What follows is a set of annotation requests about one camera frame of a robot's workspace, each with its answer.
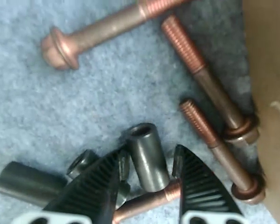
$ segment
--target flanged bolt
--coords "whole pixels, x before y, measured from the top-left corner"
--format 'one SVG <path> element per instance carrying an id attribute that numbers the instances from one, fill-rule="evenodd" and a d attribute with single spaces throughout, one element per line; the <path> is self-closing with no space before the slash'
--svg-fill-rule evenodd
<path id="1" fill-rule="evenodd" d="M 190 99 L 180 104 L 180 108 L 187 120 L 193 125 L 198 134 L 203 138 L 216 159 L 226 170 L 233 181 L 232 194 L 248 204 L 258 204 L 265 197 L 265 185 L 261 176 L 250 175 L 236 160 L 227 146 L 220 140 L 202 111 Z"/>
<path id="2" fill-rule="evenodd" d="M 71 179 L 75 179 L 88 167 L 90 167 L 91 165 L 95 165 L 95 162 L 97 160 L 99 160 L 99 156 L 97 156 L 93 151 L 87 149 L 72 162 L 67 170 L 67 175 Z M 119 178 L 121 182 L 119 184 L 115 209 L 120 208 L 126 202 L 131 191 L 131 186 L 126 182 L 130 172 L 129 162 L 130 155 L 127 152 L 123 151 L 122 158 L 119 159 Z"/>
<path id="3" fill-rule="evenodd" d="M 218 79 L 207 69 L 203 57 L 178 18 L 169 16 L 163 22 L 162 30 L 227 124 L 224 140 L 237 147 L 246 147 L 256 142 L 259 137 L 257 118 L 245 117 L 232 102 Z"/>
<path id="4" fill-rule="evenodd" d="M 78 69 L 78 55 L 189 0 L 141 0 L 80 31 L 65 35 L 53 27 L 42 41 L 42 55 L 56 69 Z"/>

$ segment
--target bolt threads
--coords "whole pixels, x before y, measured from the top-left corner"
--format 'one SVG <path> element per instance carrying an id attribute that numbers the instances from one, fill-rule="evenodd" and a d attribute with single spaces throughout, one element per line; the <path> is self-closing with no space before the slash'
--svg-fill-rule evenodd
<path id="1" fill-rule="evenodd" d="M 140 3 L 146 10 L 147 18 L 153 18 L 166 10 L 178 6 L 188 0 L 144 0 Z"/>
<path id="2" fill-rule="evenodd" d="M 179 181 L 177 181 L 176 183 L 168 185 L 168 187 L 165 188 L 164 191 L 166 199 L 170 202 L 181 196 L 181 185 Z"/>
<path id="3" fill-rule="evenodd" d="M 198 106 L 192 100 L 188 99 L 180 103 L 180 108 L 208 147 L 217 147 L 220 142 L 219 137 Z"/>
<path id="4" fill-rule="evenodd" d="M 193 74 L 205 67 L 204 59 L 175 15 L 163 22 L 162 30 Z"/>

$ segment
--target cylindrical bushing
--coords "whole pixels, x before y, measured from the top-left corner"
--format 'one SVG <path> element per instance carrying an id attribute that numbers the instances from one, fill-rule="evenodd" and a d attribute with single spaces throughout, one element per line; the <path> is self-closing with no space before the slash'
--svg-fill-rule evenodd
<path id="1" fill-rule="evenodd" d="M 82 154 L 80 154 L 67 169 L 67 176 L 71 179 L 75 179 L 84 170 L 86 170 L 91 164 L 99 159 L 93 151 L 87 149 Z"/>
<path id="2" fill-rule="evenodd" d="M 141 187 L 147 192 L 167 187 L 169 174 L 156 126 L 143 123 L 131 127 L 127 131 L 126 144 Z"/>
<path id="3" fill-rule="evenodd" d="M 14 161 L 0 174 L 0 193 L 40 207 L 55 199 L 66 184 L 62 177 Z"/>
<path id="4" fill-rule="evenodd" d="M 96 155 L 93 151 L 87 149 L 82 154 L 80 154 L 70 165 L 67 170 L 67 175 L 71 179 L 78 177 L 83 171 L 88 167 L 94 165 L 95 162 L 99 160 L 99 156 Z M 122 157 L 119 158 L 119 178 L 121 180 L 117 200 L 115 204 L 115 209 L 120 208 L 127 200 L 127 197 L 130 194 L 131 186 L 126 182 L 129 177 L 130 171 L 130 155 L 127 152 L 124 152 Z"/>

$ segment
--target spacer hole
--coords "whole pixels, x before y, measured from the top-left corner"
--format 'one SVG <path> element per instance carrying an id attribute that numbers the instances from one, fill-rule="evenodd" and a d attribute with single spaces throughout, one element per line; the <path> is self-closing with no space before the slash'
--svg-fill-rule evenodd
<path id="1" fill-rule="evenodd" d="M 233 219 L 229 219 L 226 224 L 241 224 L 240 222 L 233 220 Z"/>
<path id="2" fill-rule="evenodd" d="M 199 217 L 193 217 L 193 218 L 191 218 L 189 224 L 206 224 L 206 221 Z"/>
<path id="3" fill-rule="evenodd" d="M 32 221 L 30 224 L 47 224 L 48 220 L 46 218 L 38 218 Z"/>
<path id="4" fill-rule="evenodd" d="M 143 136 L 151 132 L 151 128 L 148 126 L 136 127 L 132 130 L 131 135 L 134 137 Z"/>
<path id="5" fill-rule="evenodd" d="M 83 152 L 81 155 L 78 156 L 78 158 L 75 159 L 75 161 L 73 161 L 73 163 L 70 165 L 69 169 L 68 169 L 68 173 L 70 173 L 74 168 L 76 168 L 76 166 L 81 162 L 81 160 L 84 158 L 86 151 Z"/>

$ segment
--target hollow metal tube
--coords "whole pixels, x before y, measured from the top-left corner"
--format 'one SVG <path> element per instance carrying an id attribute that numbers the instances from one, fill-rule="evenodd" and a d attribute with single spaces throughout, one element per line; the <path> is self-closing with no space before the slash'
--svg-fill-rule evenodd
<path id="1" fill-rule="evenodd" d="M 130 128 L 126 144 L 142 188 L 156 192 L 167 187 L 169 173 L 156 126 L 143 123 Z"/>
<path id="2" fill-rule="evenodd" d="M 0 174 L 0 193 L 44 207 L 67 184 L 66 179 L 17 162 L 9 163 Z"/>

